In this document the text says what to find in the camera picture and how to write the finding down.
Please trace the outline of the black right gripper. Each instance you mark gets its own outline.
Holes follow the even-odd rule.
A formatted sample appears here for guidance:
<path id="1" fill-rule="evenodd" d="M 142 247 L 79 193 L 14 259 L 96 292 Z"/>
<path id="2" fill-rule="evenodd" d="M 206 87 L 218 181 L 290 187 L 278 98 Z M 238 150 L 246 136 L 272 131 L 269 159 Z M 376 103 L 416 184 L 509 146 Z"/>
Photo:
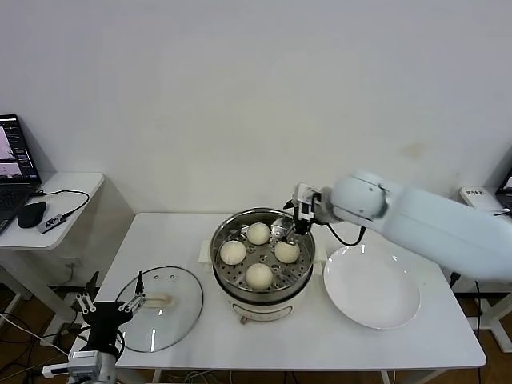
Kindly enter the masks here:
<path id="1" fill-rule="evenodd" d="M 313 221 L 316 224 L 328 223 L 328 212 L 326 204 L 322 201 L 320 190 L 305 183 L 299 183 L 295 186 L 291 200 L 285 203 L 285 207 L 295 207 L 300 205 L 312 206 L 311 211 L 314 214 Z M 310 222 L 299 220 L 292 222 L 285 227 L 282 240 L 284 242 L 299 242 L 310 232 Z"/>

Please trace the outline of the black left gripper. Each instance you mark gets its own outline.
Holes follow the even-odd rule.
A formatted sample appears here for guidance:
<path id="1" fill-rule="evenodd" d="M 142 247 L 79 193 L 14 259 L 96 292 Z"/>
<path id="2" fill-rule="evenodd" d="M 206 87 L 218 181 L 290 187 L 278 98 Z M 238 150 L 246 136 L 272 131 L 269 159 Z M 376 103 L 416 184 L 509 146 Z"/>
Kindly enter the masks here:
<path id="1" fill-rule="evenodd" d="M 118 351 L 116 347 L 119 327 L 128 323 L 145 303 L 142 272 L 136 278 L 134 296 L 124 302 L 96 302 L 96 285 L 99 272 L 95 271 L 82 291 L 75 296 L 73 308 L 84 314 L 84 321 L 90 326 L 84 351 Z"/>

